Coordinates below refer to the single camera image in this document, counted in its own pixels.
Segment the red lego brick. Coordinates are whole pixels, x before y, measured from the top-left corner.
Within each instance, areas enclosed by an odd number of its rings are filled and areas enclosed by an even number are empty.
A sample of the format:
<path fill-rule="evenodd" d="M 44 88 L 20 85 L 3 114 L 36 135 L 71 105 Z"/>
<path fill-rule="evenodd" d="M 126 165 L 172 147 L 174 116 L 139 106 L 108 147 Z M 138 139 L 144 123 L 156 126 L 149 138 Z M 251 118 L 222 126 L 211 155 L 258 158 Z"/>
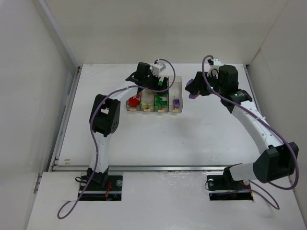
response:
<path fill-rule="evenodd" d="M 140 98 L 141 98 L 141 95 L 140 94 L 136 94 L 135 96 L 133 97 L 130 97 L 128 99 L 128 106 L 130 107 L 136 107 L 138 105 L 140 105 Z"/>

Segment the light green square lego brick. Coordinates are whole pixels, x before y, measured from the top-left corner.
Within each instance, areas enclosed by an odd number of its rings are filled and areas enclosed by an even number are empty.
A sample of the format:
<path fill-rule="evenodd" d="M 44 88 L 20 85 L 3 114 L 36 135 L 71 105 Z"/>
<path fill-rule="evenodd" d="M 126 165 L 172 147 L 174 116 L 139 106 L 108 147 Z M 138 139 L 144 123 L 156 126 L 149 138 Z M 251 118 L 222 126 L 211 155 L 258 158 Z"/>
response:
<path fill-rule="evenodd" d="M 141 101 L 141 109 L 149 109 L 153 110 L 154 109 L 154 104 L 153 103 L 147 103 L 145 101 Z"/>

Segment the dark green lego cluster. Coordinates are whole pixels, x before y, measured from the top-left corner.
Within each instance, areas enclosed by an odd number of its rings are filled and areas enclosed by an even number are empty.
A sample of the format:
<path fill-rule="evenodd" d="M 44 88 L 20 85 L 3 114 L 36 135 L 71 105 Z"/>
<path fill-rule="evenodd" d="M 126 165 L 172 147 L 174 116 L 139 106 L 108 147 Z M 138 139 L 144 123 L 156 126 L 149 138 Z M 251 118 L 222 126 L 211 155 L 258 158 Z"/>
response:
<path fill-rule="evenodd" d="M 168 106 L 168 94 L 156 95 L 154 100 L 155 106 Z"/>

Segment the purple green flower lego figure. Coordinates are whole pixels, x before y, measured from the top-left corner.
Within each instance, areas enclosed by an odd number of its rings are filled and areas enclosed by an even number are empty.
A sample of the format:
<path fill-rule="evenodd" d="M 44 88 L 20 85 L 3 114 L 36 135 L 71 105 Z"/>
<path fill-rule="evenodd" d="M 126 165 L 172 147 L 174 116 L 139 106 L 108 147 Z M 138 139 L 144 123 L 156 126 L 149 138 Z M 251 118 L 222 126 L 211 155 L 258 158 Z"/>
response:
<path fill-rule="evenodd" d="M 199 96 L 199 84 L 196 79 L 190 79 L 185 87 L 185 90 L 189 93 L 189 99 L 196 99 Z"/>

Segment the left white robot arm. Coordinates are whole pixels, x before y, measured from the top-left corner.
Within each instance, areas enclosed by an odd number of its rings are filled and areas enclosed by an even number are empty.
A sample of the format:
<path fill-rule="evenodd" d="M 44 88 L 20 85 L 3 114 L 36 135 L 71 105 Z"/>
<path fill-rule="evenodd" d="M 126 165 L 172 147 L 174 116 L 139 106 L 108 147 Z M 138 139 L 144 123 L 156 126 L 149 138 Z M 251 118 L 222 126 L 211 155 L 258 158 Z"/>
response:
<path fill-rule="evenodd" d="M 89 118 L 94 153 L 86 171 L 88 184 L 103 188 L 108 183 L 108 136 L 119 126 L 121 103 L 135 96 L 138 90 L 165 93 L 169 89 L 167 80 L 159 83 L 160 74 L 165 69 L 165 63 L 161 59 L 152 65 L 140 62 L 136 71 L 128 76 L 118 89 L 108 95 L 98 94 L 95 97 Z"/>

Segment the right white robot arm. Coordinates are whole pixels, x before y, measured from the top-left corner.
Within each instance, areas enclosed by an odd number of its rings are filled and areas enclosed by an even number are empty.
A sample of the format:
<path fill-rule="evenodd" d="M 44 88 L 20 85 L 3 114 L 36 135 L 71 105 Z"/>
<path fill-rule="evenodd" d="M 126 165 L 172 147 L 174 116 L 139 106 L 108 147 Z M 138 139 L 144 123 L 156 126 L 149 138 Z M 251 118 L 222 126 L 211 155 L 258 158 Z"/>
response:
<path fill-rule="evenodd" d="M 298 146 L 287 142 L 269 126 L 259 113 L 252 97 L 238 87 L 238 71 L 234 66 L 221 65 L 210 71 L 198 71 L 186 87 L 190 98 L 215 94 L 229 113 L 246 129 L 260 153 L 252 163 L 239 163 L 224 169 L 218 181 L 225 189 L 233 189 L 235 182 L 258 180 L 271 183 L 292 175 L 298 167 Z"/>

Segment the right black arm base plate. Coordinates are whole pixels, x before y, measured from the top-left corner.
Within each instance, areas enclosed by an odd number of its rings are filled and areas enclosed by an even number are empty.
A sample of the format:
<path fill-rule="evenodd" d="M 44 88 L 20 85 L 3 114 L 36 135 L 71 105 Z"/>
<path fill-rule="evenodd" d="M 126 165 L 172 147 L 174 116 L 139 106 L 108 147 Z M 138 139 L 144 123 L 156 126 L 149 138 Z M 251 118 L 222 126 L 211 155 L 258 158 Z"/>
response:
<path fill-rule="evenodd" d="M 249 185 L 242 181 L 234 181 L 228 184 L 223 175 L 209 174 L 205 188 L 209 191 L 211 201 L 253 201 L 253 194 Z"/>

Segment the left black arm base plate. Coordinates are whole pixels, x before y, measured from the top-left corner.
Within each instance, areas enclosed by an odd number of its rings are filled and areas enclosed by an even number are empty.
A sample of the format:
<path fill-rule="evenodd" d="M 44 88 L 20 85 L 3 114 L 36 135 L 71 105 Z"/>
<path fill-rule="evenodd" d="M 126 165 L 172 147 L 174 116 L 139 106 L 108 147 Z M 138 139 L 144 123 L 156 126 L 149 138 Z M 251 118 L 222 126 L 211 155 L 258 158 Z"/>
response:
<path fill-rule="evenodd" d="M 109 175 L 106 182 L 99 184 L 93 179 L 82 193 L 80 201 L 121 201 L 122 175 Z"/>

